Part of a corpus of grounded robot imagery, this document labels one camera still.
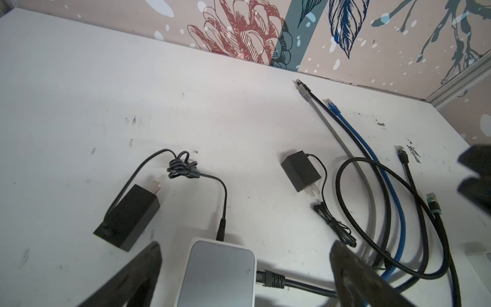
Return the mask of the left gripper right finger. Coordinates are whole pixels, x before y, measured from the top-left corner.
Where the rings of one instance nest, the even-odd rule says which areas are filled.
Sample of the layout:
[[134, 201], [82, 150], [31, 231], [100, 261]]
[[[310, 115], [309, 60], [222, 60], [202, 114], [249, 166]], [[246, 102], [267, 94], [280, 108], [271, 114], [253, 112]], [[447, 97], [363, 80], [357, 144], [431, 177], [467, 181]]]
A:
[[329, 257], [341, 306], [413, 305], [340, 241], [332, 245]]

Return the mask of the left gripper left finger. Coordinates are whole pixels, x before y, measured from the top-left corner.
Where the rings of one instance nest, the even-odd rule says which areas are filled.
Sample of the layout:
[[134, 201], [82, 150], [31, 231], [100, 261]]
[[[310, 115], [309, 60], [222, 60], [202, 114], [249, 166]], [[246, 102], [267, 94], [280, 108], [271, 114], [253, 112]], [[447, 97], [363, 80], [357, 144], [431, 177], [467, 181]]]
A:
[[150, 306], [161, 266], [161, 247], [153, 241], [80, 305]]

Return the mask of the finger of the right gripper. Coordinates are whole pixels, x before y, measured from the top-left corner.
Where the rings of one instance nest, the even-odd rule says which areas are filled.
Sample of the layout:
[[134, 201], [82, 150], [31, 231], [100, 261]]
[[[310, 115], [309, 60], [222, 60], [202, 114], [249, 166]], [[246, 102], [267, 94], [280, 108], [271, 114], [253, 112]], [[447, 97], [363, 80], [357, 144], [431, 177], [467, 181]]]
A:
[[473, 145], [458, 158], [458, 163], [474, 171], [481, 177], [490, 176], [490, 145]]
[[484, 213], [490, 215], [490, 189], [489, 179], [470, 177], [461, 182], [457, 191]]

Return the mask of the black power adapter with cord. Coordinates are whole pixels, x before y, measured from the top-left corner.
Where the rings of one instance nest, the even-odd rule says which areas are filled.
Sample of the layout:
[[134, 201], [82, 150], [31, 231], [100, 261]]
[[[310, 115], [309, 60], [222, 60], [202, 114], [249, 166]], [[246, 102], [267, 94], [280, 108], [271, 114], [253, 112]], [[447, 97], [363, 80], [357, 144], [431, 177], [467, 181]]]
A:
[[132, 182], [148, 162], [164, 153], [170, 153], [173, 156], [166, 169], [170, 179], [179, 177], [200, 179], [203, 177], [215, 180], [222, 185], [224, 202], [216, 240], [219, 242], [225, 240], [228, 201], [226, 184], [216, 176], [200, 172], [198, 162], [189, 159], [189, 152], [183, 151], [176, 154], [168, 148], [153, 153], [136, 168], [107, 209], [101, 224], [94, 231], [94, 235], [123, 251], [129, 252], [132, 249], [161, 207], [156, 191], [150, 191]]

